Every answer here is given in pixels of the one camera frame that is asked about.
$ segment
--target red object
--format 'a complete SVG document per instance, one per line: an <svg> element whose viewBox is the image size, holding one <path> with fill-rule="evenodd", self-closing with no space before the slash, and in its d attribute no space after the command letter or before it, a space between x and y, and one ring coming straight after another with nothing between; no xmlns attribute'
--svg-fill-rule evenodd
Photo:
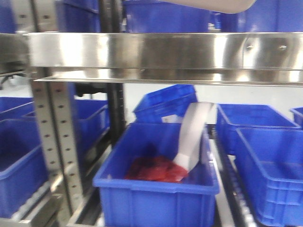
<svg viewBox="0 0 303 227"><path fill-rule="evenodd" d="M125 178L128 180L180 183L187 176L186 169L164 156L158 156L136 158Z"/></svg>

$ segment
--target storage rack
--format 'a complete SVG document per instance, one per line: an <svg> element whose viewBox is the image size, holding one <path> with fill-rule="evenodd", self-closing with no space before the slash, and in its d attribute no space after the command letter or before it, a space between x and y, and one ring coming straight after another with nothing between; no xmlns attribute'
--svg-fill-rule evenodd
<svg viewBox="0 0 303 227"><path fill-rule="evenodd" d="M102 1L101 7L108 2L115 3ZM102 14L103 21L109 24L111 19L108 18L115 17L115 14L119 12L112 10ZM34 17L32 22L34 27L31 31L39 31L38 19ZM116 23L108 26L107 30L117 31ZM6 40L0 44L13 42L0 48L14 47L1 51L1 66L12 66L1 71L1 75L27 72L25 40L20 35L1 35L0 39ZM29 42L30 74L35 79L31 84L50 173L51 192L53 196L60 195L55 197L61 202L56 218L60 226L96 225L101 212L100 204L96 202L98 194L87 185L91 185L91 176L109 152L108 149L100 156L86 175L80 172L77 125L72 112L75 105L73 83L111 83L108 86L111 86L109 90L113 96L119 93L121 83L286 87L301 87L303 84L303 33L33 33L26 39ZM117 100L111 102L116 103L112 117L123 117L122 108L117 108ZM112 136L119 137L123 128L121 124L123 122L115 122L116 130ZM215 132L210 132L220 181L225 189L217 198L216 219L221 224L216 223L216 226L261 226L250 213L245 193L239 188L229 158L220 144L216 144ZM107 144L108 140L94 147L104 151ZM0 220L0 226L35 226L29 225L30 221L25 223Z"/></svg>
<svg viewBox="0 0 303 227"><path fill-rule="evenodd" d="M70 82L300 87L303 84L303 59L296 47L302 45L302 35L40 33L29 35L29 48L31 64L49 69L48 77L33 83L34 87L49 86L54 103L52 108L56 113L65 106L71 109L73 100L69 99ZM75 42L69 46L66 44L68 40ZM37 111L43 111L43 108L37 108ZM71 112L66 111L64 115L57 116L71 116ZM63 132L66 128L67 126L58 132L63 147L71 144L71 141L65 142L64 134L74 133L73 130ZM74 157L71 152L66 154L62 151L62 155L64 163L69 161L68 158ZM224 155L221 155L221 160L227 162ZM227 162L223 166L226 169L231 164ZM224 180L225 185L230 184L225 187L227 198L230 204L234 203L238 207L236 211L235 208L232 209L233 213L241 214L238 215L241 220L236 222L243 224L251 221L256 224L243 194L235 197L234 202L231 201L234 192L236 195L242 192L230 180L235 180L234 175L226 177L228 180ZM70 194L73 193L80 192L71 190Z"/></svg>

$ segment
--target metal bolt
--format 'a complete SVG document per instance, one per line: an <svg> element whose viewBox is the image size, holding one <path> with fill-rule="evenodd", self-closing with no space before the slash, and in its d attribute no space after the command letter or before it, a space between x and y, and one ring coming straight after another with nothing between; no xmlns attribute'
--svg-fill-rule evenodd
<svg viewBox="0 0 303 227"><path fill-rule="evenodd" d="M253 45L248 45L248 46L246 47L246 49L249 50L249 51L250 51L252 48L254 48Z"/></svg>
<svg viewBox="0 0 303 227"><path fill-rule="evenodd" d="M282 50L282 51L284 51L284 50L286 50L286 49L287 49L287 46L285 46L285 45L281 45L281 46L279 46L279 49L280 49L280 50Z"/></svg>

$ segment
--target blue bin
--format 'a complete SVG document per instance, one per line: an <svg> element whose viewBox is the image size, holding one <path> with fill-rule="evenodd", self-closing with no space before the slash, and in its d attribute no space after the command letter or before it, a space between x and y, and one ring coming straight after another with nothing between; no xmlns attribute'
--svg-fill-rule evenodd
<svg viewBox="0 0 303 227"><path fill-rule="evenodd" d="M0 97L0 120L19 119L33 110L32 98Z"/></svg>
<svg viewBox="0 0 303 227"><path fill-rule="evenodd" d="M90 9L92 1L56 1L58 27L60 32L100 32L99 12Z"/></svg>
<svg viewBox="0 0 303 227"><path fill-rule="evenodd" d="M180 124L129 126L94 177L100 188L106 226L115 227L210 227L214 219L215 194L219 192L209 139L204 133L201 162L183 183L125 180L137 157L178 152Z"/></svg>
<svg viewBox="0 0 303 227"><path fill-rule="evenodd" d="M210 11L158 0L125 0L129 33L207 32Z"/></svg>
<svg viewBox="0 0 303 227"><path fill-rule="evenodd" d="M303 225L303 131L238 129L235 164L257 219Z"/></svg>
<svg viewBox="0 0 303 227"><path fill-rule="evenodd" d="M237 128L294 129L301 127L268 105L218 104L216 131L225 152L235 154Z"/></svg>
<svg viewBox="0 0 303 227"><path fill-rule="evenodd" d="M257 0L248 10L221 14L222 32L275 32L279 0Z"/></svg>
<svg viewBox="0 0 303 227"><path fill-rule="evenodd" d="M279 0L278 32L303 31L303 1Z"/></svg>
<svg viewBox="0 0 303 227"><path fill-rule="evenodd" d="M0 33L15 33L16 23L10 0L0 0Z"/></svg>
<svg viewBox="0 0 303 227"><path fill-rule="evenodd" d="M190 103L197 102L193 85L174 85L146 94L134 109L137 122L161 123L171 115L183 117Z"/></svg>
<svg viewBox="0 0 303 227"><path fill-rule="evenodd" d="M0 217L10 218L47 180L37 125L0 122Z"/></svg>
<svg viewBox="0 0 303 227"><path fill-rule="evenodd" d="M65 4L99 12L98 0L63 0Z"/></svg>
<svg viewBox="0 0 303 227"><path fill-rule="evenodd" d="M294 122L303 127L303 107L290 109L294 115Z"/></svg>
<svg viewBox="0 0 303 227"><path fill-rule="evenodd" d="M109 112L107 101L77 99L78 119L81 135L81 154L84 155L93 143L109 129ZM17 114L8 112L8 116L23 120L35 120L33 103L21 106Z"/></svg>

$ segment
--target metal shelf rail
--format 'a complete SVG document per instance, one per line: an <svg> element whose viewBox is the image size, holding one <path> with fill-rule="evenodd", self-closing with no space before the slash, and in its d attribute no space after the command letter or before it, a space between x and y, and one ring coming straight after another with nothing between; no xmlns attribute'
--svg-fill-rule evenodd
<svg viewBox="0 0 303 227"><path fill-rule="evenodd" d="M301 86L303 33L30 34L40 81Z"/></svg>

